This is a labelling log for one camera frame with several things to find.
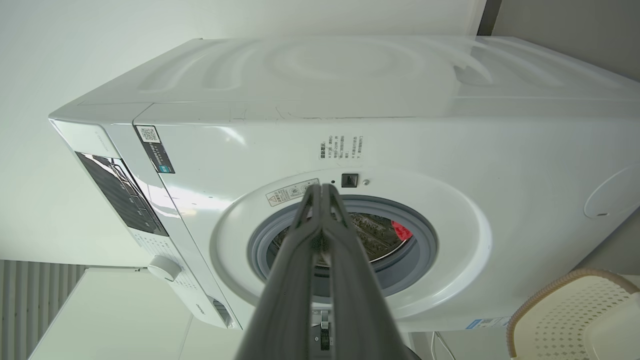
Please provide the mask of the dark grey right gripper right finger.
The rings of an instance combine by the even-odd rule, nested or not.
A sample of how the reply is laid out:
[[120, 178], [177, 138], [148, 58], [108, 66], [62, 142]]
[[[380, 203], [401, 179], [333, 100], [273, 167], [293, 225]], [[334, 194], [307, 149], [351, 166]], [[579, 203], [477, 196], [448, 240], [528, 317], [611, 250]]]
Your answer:
[[338, 189], [323, 186], [336, 360], [416, 360], [404, 344]]

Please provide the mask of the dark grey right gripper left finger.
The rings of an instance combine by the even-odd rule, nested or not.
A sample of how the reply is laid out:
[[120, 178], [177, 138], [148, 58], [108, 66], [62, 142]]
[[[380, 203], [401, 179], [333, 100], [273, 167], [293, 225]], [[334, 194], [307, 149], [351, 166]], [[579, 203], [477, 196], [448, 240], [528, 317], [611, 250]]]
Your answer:
[[242, 343], [238, 360], [308, 360], [314, 267], [323, 251], [322, 187], [305, 192]]

